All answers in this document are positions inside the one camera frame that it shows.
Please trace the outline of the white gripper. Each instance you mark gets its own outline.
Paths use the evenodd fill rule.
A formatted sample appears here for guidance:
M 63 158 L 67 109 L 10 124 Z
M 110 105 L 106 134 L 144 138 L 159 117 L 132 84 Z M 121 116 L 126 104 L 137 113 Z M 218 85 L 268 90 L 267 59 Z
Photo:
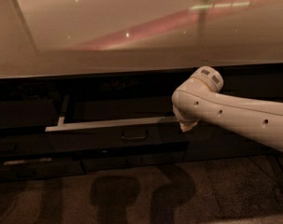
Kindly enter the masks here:
M 198 119 L 188 118 L 186 114 L 180 112 L 175 106 L 173 106 L 173 112 L 180 122 L 179 125 L 182 132 L 188 132 L 197 125 Z

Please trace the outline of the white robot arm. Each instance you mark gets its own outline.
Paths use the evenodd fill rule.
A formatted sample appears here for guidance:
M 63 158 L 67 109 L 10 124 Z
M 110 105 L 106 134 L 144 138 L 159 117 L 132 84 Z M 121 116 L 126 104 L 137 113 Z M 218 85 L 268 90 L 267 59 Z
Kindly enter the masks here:
M 221 94 L 221 74 L 198 68 L 172 94 L 175 116 L 187 131 L 199 120 L 283 152 L 283 103 Z

